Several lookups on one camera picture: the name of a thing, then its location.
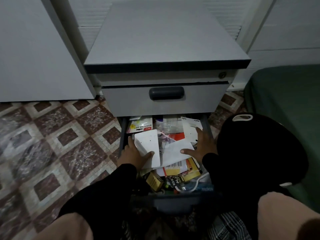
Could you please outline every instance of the barcode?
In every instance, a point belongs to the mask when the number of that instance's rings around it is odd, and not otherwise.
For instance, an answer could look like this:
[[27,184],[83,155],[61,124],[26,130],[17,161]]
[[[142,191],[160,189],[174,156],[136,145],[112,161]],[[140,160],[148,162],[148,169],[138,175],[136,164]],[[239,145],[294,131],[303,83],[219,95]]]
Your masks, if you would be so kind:
[[182,161],[176,162],[174,164],[171,164],[169,166],[166,166],[167,169],[173,169],[173,168],[180,168],[182,167]]

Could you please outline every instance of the cabinet top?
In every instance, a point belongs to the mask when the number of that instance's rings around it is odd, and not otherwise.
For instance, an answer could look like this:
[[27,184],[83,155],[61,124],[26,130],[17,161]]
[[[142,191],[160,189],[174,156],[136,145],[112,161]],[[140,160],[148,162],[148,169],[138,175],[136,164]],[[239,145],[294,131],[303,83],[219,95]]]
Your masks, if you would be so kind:
[[114,2],[88,73],[242,69],[250,58],[200,0]]

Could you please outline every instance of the patterned floor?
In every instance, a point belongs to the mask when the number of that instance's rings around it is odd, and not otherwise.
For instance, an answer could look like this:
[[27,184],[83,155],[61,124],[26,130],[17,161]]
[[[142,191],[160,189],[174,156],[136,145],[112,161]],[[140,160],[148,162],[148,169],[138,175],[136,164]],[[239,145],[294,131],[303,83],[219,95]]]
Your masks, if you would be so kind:
[[[223,96],[209,118],[214,137],[243,101],[242,92]],[[70,197],[112,173],[120,132],[104,97],[0,103],[0,239],[34,238]]]

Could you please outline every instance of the green bedsheet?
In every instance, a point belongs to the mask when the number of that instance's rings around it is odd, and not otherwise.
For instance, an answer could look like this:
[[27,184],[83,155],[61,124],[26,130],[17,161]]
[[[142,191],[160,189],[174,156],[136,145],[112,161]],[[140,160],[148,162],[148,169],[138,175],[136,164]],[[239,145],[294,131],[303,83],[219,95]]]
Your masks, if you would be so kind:
[[278,121],[302,143],[309,170],[303,181],[289,190],[296,199],[320,212],[320,65],[258,70],[244,95],[249,112]]

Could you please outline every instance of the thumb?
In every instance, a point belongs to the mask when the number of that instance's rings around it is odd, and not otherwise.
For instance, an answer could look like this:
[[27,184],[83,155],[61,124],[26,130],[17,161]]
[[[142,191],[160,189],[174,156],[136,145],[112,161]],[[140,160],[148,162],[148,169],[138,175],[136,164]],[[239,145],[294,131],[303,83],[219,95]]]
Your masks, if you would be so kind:
[[196,151],[195,150],[191,150],[191,149],[181,149],[180,153],[187,154],[187,155],[189,155],[191,157],[195,157],[195,155],[196,155]]
[[151,158],[154,155],[154,152],[148,152],[147,154],[145,154],[142,159],[147,161],[149,158]]

